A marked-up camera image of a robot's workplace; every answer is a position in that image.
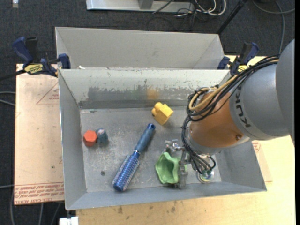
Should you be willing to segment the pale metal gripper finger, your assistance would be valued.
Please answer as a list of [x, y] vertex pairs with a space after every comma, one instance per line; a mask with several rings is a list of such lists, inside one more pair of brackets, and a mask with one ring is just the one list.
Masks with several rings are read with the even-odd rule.
[[177, 176], [175, 177], [176, 188], [184, 188], [187, 184], [188, 172], [186, 171], [186, 167], [184, 164], [179, 164], [179, 168], [177, 170]]
[[178, 139], [165, 140], [165, 152], [169, 154], [174, 154], [176, 152], [184, 152], [185, 148], [180, 146]]

